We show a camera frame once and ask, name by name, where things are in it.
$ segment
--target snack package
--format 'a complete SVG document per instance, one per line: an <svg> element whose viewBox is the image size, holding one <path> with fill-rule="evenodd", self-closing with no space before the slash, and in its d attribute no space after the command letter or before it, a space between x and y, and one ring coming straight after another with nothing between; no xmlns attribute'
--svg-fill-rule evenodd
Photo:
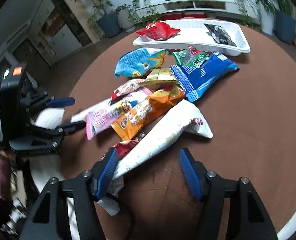
<svg viewBox="0 0 296 240"><path fill-rule="evenodd" d="M190 67L200 67L210 57L208 53L198 50L191 45L188 49L184 49L180 52L174 51L172 54L177 65Z"/></svg>
<svg viewBox="0 0 296 240"><path fill-rule="evenodd" d="M216 43L237 47L223 27L206 23L204 25Z"/></svg>
<svg viewBox="0 0 296 240"><path fill-rule="evenodd" d="M141 31L137 33L142 36L145 35L155 41L165 41L180 32L180 29L171 28L169 24L164 22L149 23Z"/></svg>
<svg viewBox="0 0 296 240"><path fill-rule="evenodd" d="M199 109L182 100L152 128L138 145L118 162L113 178L118 178L172 145L183 131L206 138L213 133Z"/></svg>
<svg viewBox="0 0 296 240"><path fill-rule="evenodd" d="M148 88L140 88L109 107L89 112L86 118L87 139L91 140L96 134L107 129L120 115L127 113L151 93Z"/></svg>
<svg viewBox="0 0 296 240"><path fill-rule="evenodd" d="M129 141L116 143L113 147L117 150L118 160L121 160L123 157L125 157L142 140L142 138L144 138L144 136L145 133L143 131L140 131L137 134L136 138Z"/></svg>
<svg viewBox="0 0 296 240"><path fill-rule="evenodd" d="M86 121L86 117L88 113L90 113L91 111L98 111L100 109L109 107L111 104L111 100L112 100L111 98L107 98L91 107L88 107L87 109L81 111L80 113L73 115L71 117L70 122Z"/></svg>
<svg viewBox="0 0 296 240"><path fill-rule="evenodd" d="M169 68L152 70L152 72L146 77L144 82L141 83L142 86L149 89L160 89L160 86L167 87L171 84L178 84L178 81Z"/></svg>
<svg viewBox="0 0 296 240"><path fill-rule="evenodd" d="M165 49L139 48L121 57L115 69L115 76L141 77L159 68L168 51Z"/></svg>
<svg viewBox="0 0 296 240"><path fill-rule="evenodd" d="M134 78L134 79L128 80L125 84L118 87L111 94L112 99L116 99L117 97L121 97L123 95L129 94L130 92L134 92L141 86L141 83L144 81L145 80L141 78Z"/></svg>
<svg viewBox="0 0 296 240"><path fill-rule="evenodd" d="M184 92L176 85L157 90L121 116L112 124L112 128L123 141L131 140L142 127L167 112L184 97Z"/></svg>
<svg viewBox="0 0 296 240"><path fill-rule="evenodd" d="M230 59L219 52L214 52L200 68L171 65L179 85L190 102L196 101L204 92L228 72L239 69Z"/></svg>

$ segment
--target blue snack bag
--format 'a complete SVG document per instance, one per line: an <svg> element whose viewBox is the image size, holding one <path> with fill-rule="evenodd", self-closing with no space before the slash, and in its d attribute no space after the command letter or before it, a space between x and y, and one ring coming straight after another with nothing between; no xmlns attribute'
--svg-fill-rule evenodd
<svg viewBox="0 0 296 240"><path fill-rule="evenodd" d="M223 75L239 69L235 63L219 52L214 52L200 68L171 65L170 70L192 103Z"/></svg>
<svg viewBox="0 0 296 240"><path fill-rule="evenodd" d="M121 57L115 69L115 77L141 77L164 63L166 49L139 48Z"/></svg>

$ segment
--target blue flower pot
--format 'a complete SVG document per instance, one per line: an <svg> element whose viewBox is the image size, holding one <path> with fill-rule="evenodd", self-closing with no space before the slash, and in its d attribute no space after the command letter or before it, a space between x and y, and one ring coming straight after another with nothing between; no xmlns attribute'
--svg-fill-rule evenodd
<svg viewBox="0 0 296 240"><path fill-rule="evenodd" d="M293 43L295 35L296 21L289 15L276 12L276 36L287 43Z"/></svg>
<svg viewBox="0 0 296 240"><path fill-rule="evenodd" d="M117 15L114 12L103 16L96 22L99 25L99 27L104 31L107 38L116 36L121 32Z"/></svg>

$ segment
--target red snack bag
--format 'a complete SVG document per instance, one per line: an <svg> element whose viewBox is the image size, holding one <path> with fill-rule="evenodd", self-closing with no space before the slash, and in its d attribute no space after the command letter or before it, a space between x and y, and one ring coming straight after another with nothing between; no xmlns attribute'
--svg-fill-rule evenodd
<svg viewBox="0 0 296 240"><path fill-rule="evenodd" d="M137 31L139 35L146 35L155 41L165 41L180 32L180 29L173 29L169 24L164 22L149 23L141 31Z"/></svg>
<svg viewBox="0 0 296 240"><path fill-rule="evenodd" d="M123 157L125 157L141 140L144 138L145 133L143 131L140 131L136 138L128 141L123 141L120 143L116 143L113 148L117 150L118 153L118 160L120 161Z"/></svg>

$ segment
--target brown round table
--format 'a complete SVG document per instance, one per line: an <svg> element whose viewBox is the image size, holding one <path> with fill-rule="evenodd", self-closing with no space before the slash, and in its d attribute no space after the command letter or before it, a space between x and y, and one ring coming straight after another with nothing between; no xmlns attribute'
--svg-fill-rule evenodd
<svg viewBox="0 0 296 240"><path fill-rule="evenodd" d="M202 203L190 195L181 172L178 153L182 147L223 178L247 176L277 232L296 211L296 63L267 37L241 28L251 52L231 57L240 71L217 81L195 102L213 139L183 133L174 145L124 176L120 198L136 217L132 239L192 239ZM132 42L137 36L123 38L88 67L70 94L76 103L66 109L65 119L108 98L128 80L113 73L120 57L136 49ZM168 55L164 66L171 64L174 59ZM91 141L85 131L66 138L61 149L64 176L72 178L90 169L119 141L112 129ZM111 217L96 206L106 237L122 239L129 227L128 214L121 210ZM225 201L218 239L225 236L228 206Z"/></svg>

